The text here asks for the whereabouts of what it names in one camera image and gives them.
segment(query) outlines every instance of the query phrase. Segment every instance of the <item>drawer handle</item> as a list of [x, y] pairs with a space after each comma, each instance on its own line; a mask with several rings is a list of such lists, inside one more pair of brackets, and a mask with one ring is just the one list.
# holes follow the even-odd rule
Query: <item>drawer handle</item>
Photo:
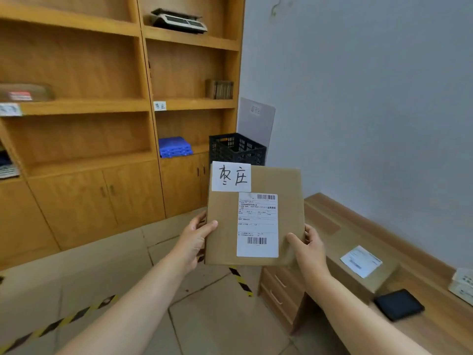
[[277, 281], [279, 281], [279, 284], [281, 284], [283, 288], [287, 288], [287, 286], [284, 285], [284, 283], [278, 278], [276, 274], [274, 275], [274, 277], [276, 278]]
[[272, 290], [269, 290], [269, 293], [270, 293], [271, 296], [274, 298], [274, 300], [276, 301], [276, 303], [278, 303], [279, 305], [282, 305], [282, 303], [274, 296], [274, 294], [272, 293]]

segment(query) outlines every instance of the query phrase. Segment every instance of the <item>cardboard box on desk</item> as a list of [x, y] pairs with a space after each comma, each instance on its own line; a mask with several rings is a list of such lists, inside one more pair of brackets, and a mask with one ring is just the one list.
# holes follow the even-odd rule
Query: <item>cardboard box on desk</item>
[[[217, 220], [219, 226], [206, 239], [205, 264], [279, 266], [294, 263], [295, 254], [286, 240], [286, 234], [292, 232], [304, 239], [304, 198], [300, 170], [245, 165], [251, 167], [251, 192], [219, 192], [212, 190], [212, 180], [217, 173], [220, 180], [222, 173], [214, 166], [219, 167], [221, 164], [213, 162], [210, 172], [207, 220]], [[266, 199], [258, 199], [257, 194], [266, 196]], [[249, 230], [247, 227], [242, 228], [245, 227], [243, 219], [250, 219], [246, 218], [248, 210], [263, 212], [264, 218], [268, 207], [268, 211], [277, 213], [277, 233], [260, 233], [263, 228], [256, 228], [255, 233], [242, 232]], [[237, 255], [238, 252], [239, 255], [248, 255], [245, 251], [249, 251], [251, 256]]]
[[350, 229], [339, 230], [324, 243], [332, 276], [365, 303], [373, 300], [399, 266], [387, 249], [369, 243]]

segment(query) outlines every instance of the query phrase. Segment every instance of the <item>wooden cabinet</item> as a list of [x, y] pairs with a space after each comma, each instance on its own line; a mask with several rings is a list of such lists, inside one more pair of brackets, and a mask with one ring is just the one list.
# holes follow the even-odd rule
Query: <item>wooden cabinet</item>
[[145, 225], [166, 217], [157, 161], [105, 169], [103, 175], [119, 224]]
[[101, 170], [32, 179], [30, 186], [62, 250], [117, 227]]
[[27, 184], [0, 183], [0, 269], [59, 251]]
[[200, 208], [200, 155], [162, 159], [160, 165], [166, 216], [170, 218]]
[[206, 207], [209, 199], [210, 165], [209, 154], [200, 154], [201, 161], [201, 206]]

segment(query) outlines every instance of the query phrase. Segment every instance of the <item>cardboard box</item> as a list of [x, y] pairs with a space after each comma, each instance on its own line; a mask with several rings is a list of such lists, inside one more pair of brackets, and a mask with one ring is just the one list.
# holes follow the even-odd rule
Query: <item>cardboard box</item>
[[304, 198], [299, 169], [251, 166], [251, 193], [278, 195], [279, 257], [237, 256], [239, 192], [211, 190], [210, 172], [207, 220], [217, 220], [219, 227], [205, 243], [205, 264], [280, 266], [296, 261], [286, 234], [304, 239]]
[[[380, 288], [399, 266], [398, 260], [387, 249], [371, 244], [355, 231], [347, 228], [343, 228], [334, 235], [324, 238], [324, 243], [327, 252], [327, 264], [332, 276], [365, 303], [373, 300]], [[341, 260], [343, 256], [354, 250], [357, 246], [362, 246], [382, 262], [380, 266], [375, 268], [364, 279]]]
[[41, 102], [54, 100], [48, 86], [0, 83], [0, 102]]

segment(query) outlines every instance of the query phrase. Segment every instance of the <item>digital scale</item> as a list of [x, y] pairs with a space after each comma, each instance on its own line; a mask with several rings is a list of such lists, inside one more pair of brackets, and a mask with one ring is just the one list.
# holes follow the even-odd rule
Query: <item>digital scale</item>
[[207, 26], [198, 21], [201, 17], [182, 14], [180, 12], [158, 8], [151, 12], [156, 18], [153, 26], [168, 30], [188, 32], [191, 34], [203, 34], [207, 32]]

